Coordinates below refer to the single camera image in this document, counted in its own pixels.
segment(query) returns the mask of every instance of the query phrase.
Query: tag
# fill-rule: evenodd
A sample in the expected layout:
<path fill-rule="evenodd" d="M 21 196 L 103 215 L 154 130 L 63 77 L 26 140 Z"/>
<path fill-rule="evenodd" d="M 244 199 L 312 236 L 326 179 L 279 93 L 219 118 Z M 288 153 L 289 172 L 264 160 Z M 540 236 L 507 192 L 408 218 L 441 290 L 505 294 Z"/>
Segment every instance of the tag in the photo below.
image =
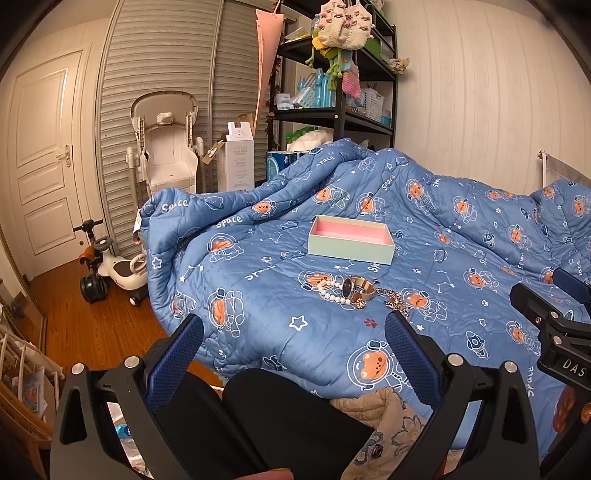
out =
<path fill-rule="evenodd" d="M 134 242 L 138 243 L 139 242 L 139 229 L 142 226 L 142 217 L 139 214 L 139 209 L 138 209 L 138 214 L 135 216 L 135 223 L 134 223 L 134 230 L 131 233 L 131 238 L 134 240 Z"/>

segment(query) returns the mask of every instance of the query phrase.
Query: beige blanket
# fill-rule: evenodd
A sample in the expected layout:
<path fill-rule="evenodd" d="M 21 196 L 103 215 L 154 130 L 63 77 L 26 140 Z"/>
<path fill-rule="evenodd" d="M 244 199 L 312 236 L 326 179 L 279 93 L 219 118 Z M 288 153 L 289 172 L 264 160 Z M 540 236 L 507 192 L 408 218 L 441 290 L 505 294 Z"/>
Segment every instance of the beige blanket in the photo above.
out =
<path fill-rule="evenodd" d="M 417 440 L 426 421 L 392 388 L 361 398 L 337 398 L 331 405 L 365 423 L 374 433 L 343 472 L 341 480 L 386 480 Z M 463 450 L 450 450 L 445 473 L 458 464 Z"/>

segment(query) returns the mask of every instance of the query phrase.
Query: blue comforter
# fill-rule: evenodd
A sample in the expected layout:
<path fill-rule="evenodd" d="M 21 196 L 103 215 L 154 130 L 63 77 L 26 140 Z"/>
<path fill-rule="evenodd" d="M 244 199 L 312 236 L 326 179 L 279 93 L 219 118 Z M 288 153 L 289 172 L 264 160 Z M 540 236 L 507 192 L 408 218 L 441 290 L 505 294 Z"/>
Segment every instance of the blue comforter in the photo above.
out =
<path fill-rule="evenodd" d="M 564 385 L 536 368 L 538 332 L 508 295 L 524 282 L 567 317 L 589 322 L 551 279 L 557 267 L 590 275 L 590 213 L 591 190 L 572 182 L 515 195 L 349 140 L 315 148 L 250 192 L 167 189 L 141 210 L 154 312 L 169 334 L 198 314 L 205 340 L 196 359 L 220 375 L 271 369 L 327 398 L 390 385 L 427 416 L 385 343 L 385 299 L 356 310 L 318 293 L 321 278 L 357 274 L 401 292 L 411 324 L 444 352 L 474 365 L 514 360 L 542 454 Z M 319 214 L 386 223 L 392 265 L 307 255 Z"/>

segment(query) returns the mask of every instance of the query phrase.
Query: star print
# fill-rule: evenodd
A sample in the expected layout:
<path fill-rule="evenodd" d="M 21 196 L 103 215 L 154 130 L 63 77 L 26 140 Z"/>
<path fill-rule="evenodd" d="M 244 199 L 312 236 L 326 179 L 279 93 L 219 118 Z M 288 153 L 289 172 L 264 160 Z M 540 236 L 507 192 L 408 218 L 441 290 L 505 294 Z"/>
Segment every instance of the star print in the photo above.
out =
<path fill-rule="evenodd" d="M 308 325 L 306 317 L 300 315 L 299 317 L 292 317 L 290 327 L 295 328 L 298 332 L 301 332 L 302 328 Z"/>

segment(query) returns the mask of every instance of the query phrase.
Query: black shelving unit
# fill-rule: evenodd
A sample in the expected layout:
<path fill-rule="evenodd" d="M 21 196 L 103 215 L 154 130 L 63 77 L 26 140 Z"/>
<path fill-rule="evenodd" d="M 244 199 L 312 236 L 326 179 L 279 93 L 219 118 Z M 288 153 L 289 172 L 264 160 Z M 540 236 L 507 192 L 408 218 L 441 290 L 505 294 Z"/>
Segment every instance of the black shelving unit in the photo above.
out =
<path fill-rule="evenodd" d="M 313 19 L 320 12 L 320 7 L 323 3 L 326 3 L 326 0 L 284 0 L 283 6 L 289 7 Z M 373 6 L 368 0 L 361 0 L 361 3 L 369 12 L 373 12 Z M 388 21 L 379 12 L 376 12 L 374 18 L 376 26 L 372 29 L 372 35 L 379 40 L 385 40 L 385 37 L 391 37 L 391 50 L 394 57 L 396 57 L 396 27 L 389 25 Z M 310 58 L 311 52 L 311 38 L 302 38 L 280 45 L 277 50 L 277 56 L 304 64 Z M 277 87 L 274 73 L 271 79 L 271 99 L 269 102 L 269 110 L 272 112 L 273 120 L 268 123 L 268 149 L 274 149 L 273 130 L 275 121 L 296 122 L 314 125 L 316 127 L 333 128 L 335 140 L 344 138 L 345 131 L 388 135 L 390 137 L 390 147 L 393 147 L 396 130 L 397 76 L 388 69 L 381 59 L 377 58 L 367 48 L 357 50 L 357 62 L 359 66 L 359 80 L 361 82 L 392 82 L 392 124 L 390 127 L 374 121 L 365 115 L 346 110 L 342 79 L 337 81 L 336 106 L 334 108 L 276 110 L 275 95 L 277 93 Z M 322 68 L 326 71 L 329 67 L 329 62 L 319 52 L 316 52 L 314 55 L 314 67 Z"/>

